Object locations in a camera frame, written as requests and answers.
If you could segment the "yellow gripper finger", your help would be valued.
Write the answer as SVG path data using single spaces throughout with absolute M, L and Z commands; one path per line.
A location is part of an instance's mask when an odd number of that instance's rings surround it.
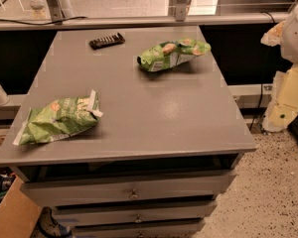
M 281 43 L 282 32 L 285 22 L 279 22 L 274 27 L 272 27 L 268 32 L 266 32 L 260 42 L 264 45 L 275 47 Z

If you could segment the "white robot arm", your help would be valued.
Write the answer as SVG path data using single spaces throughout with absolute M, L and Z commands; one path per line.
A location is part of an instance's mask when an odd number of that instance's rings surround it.
M 298 4 L 285 21 L 271 28 L 260 41 L 279 46 L 281 56 L 292 62 L 286 72 L 276 72 L 271 101 L 261 122 L 265 131 L 280 132 L 298 116 Z

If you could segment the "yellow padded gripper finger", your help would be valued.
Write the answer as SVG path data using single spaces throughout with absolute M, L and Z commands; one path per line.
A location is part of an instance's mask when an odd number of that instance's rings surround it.
M 271 101 L 264 113 L 262 128 L 280 132 L 298 116 L 298 64 L 286 72 L 277 71 L 273 78 Z

